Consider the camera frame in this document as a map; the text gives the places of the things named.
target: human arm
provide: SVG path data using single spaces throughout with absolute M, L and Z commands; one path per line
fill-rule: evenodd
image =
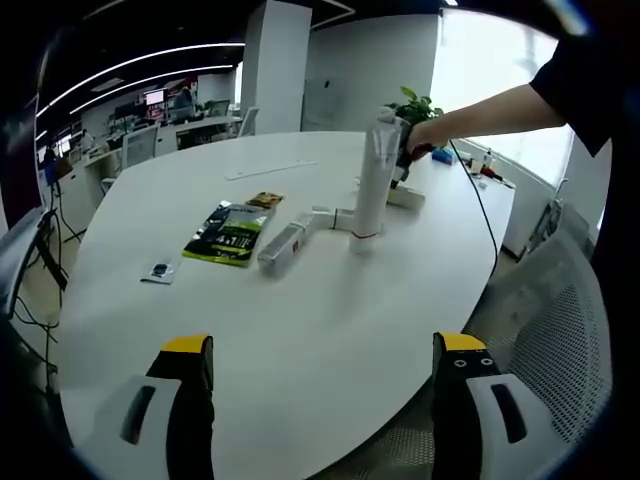
M 413 152 L 424 144 L 443 146 L 456 138 L 528 132 L 565 123 L 530 85 L 520 85 L 417 124 L 407 141 L 407 150 Z

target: ceiling light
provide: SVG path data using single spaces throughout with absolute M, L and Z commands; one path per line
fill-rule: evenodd
M 87 18 L 91 18 L 94 15 L 99 14 L 100 12 L 104 12 L 105 10 L 111 8 L 111 7 L 115 7 L 116 5 L 118 5 L 119 3 L 125 2 L 126 0 L 114 0 L 113 2 L 107 3 L 106 5 L 103 5 L 102 7 L 94 10 L 93 12 L 91 12 L 88 15 L 85 15 L 85 17 L 83 18 L 83 20 L 86 20 Z
M 178 70 L 177 72 L 163 73 L 162 75 L 156 75 L 154 77 L 145 78 L 144 80 L 138 80 L 138 81 L 135 81 L 135 82 L 132 82 L 132 83 L 128 83 L 126 85 L 123 85 L 122 87 L 115 88 L 115 89 L 111 90 L 110 92 L 103 93 L 102 95 L 94 98 L 93 100 L 89 100 L 87 103 L 84 103 L 84 104 L 80 105 L 78 108 L 75 108 L 75 109 L 71 110 L 69 112 L 69 115 L 73 115 L 78 110 L 82 110 L 84 107 L 86 107 L 88 105 L 91 105 L 92 103 L 97 102 L 98 100 L 101 100 L 104 97 L 107 97 L 107 96 L 109 96 L 109 95 L 111 95 L 113 93 L 119 92 L 120 90 L 124 90 L 125 88 L 133 87 L 134 85 L 139 85 L 141 83 L 150 82 L 151 80 L 156 80 L 158 78 L 169 77 L 171 75 L 180 75 L 181 73 L 200 72 L 202 70 L 218 70 L 218 69 L 221 69 L 221 68 L 233 68 L 233 65 L 212 65 L 210 67 L 189 68 L 187 70 Z
M 311 25 L 312 29 L 316 29 L 318 27 L 321 27 L 322 25 L 326 25 L 327 23 L 335 22 L 336 20 L 340 20 L 342 18 L 349 17 L 349 16 L 354 15 L 356 13 L 355 8 L 351 8 L 351 7 L 347 6 L 347 5 L 345 5 L 344 3 L 337 2 L 336 0 L 321 0 L 321 1 L 323 1 L 324 3 L 328 3 L 329 5 L 333 5 L 334 7 L 342 8 L 344 10 L 344 12 L 340 13 L 340 14 L 334 16 L 334 17 L 327 18 L 326 20 L 322 20 L 322 21 L 320 21 L 318 23 L 314 23 L 313 25 Z
M 42 115 L 42 113 L 44 113 L 44 110 L 47 107 L 55 105 L 61 99 L 63 99 L 67 95 L 69 95 L 71 92 L 73 92 L 77 88 L 80 88 L 82 85 L 85 85 L 85 84 L 91 82 L 92 80 L 95 80 L 96 78 L 104 75 L 105 73 L 113 72 L 114 70 L 116 70 L 116 69 L 118 69 L 120 67 L 124 67 L 125 65 L 130 65 L 132 63 L 139 62 L 140 60 L 146 60 L 147 58 L 157 57 L 159 55 L 165 55 L 167 53 L 183 52 L 185 50 L 197 50 L 197 49 L 200 49 L 200 48 L 217 48 L 217 47 L 244 47 L 244 46 L 245 46 L 244 43 L 205 43 L 205 44 L 202 44 L 202 45 L 189 45 L 187 47 L 170 48 L 169 50 L 161 50 L 160 52 L 148 53 L 147 55 L 142 55 L 141 57 L 132 58 L 131 60 L 127 60 L 126 62 L 119 63 L 118 65 L 114 65 L 113 67 L 109 67 L 106 70 L 98 72 L 95 75 L 93 75 L 93 76 L 91 76 L 89 78 L 86 78 L 83 81 L 81 81 L 80 83 L 74 85 L 73 87 L 71 87 L 66 92 L 62 93 L 61 95 L 58 95 L 56 98 L 51 100 L 46 107 L 44 107 L 42 110 L 40 110 L 38 112 L 36 117 Z

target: small bottle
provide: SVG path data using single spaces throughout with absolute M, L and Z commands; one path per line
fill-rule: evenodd
M 491 154 L 491 149 L 487 150 L 484 156 L 482 157 L 482 166 L 486 168 L 491 168 L 493 165 L 493 155 Z

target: black sleeve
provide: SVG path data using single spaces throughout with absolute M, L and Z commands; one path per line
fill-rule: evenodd
M 560 115 L 595 155 L 612 134 L 621 88 L 613 57 L 594 38 L 560 40 L 553 58 L 531 87 Z

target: desk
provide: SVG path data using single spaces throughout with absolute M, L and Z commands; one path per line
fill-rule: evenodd
M 432 334 L 460 331 L 489 278 L 493 247 L 461 167 L 423 160 L 409 186 L 419 215 L 388 207 L 375 255 L 343 232 L 317 233 L 281 280 L 183 259 L 171 286 L 140 283 L 148 262 L 179 254 L 220 200 L 286 198 L 264 247 L 312 205 L 353 208 L 362 133 L 244 137 L 125 170 L 96 212 L 61 313 L 57 362 L 76 443 L 98 406 L 144 374 L 173 337 L 214 337 L 213 465 L 220 479 L 306 478 L 389 421 L 431 373 Z M 228 181 L 242 171 L 317 162 Z M 514 191 L 480 191 L 498 245 Z
M 200 127 L 210 127 L 212 125 L 233 125 L 242 122 L 242 117 L 224 116 L 209 117 L 196 122 L 184 123 L 181 125 L 169 125 L 158 130 L 158 140 L 156 142 L 156 157 L 167 155 L 178 150 L 176 134 Z
M 116 148 L 93 157 L 85 157 L 82 160 L 86 174 L 87 188 L 94 208 L 100 205 L 102 197 L 104 197 L 104 193 L 100 188 L 100 182 L 103 178 L 115 177 L 116 171 L 121 163 L 122 148 Z

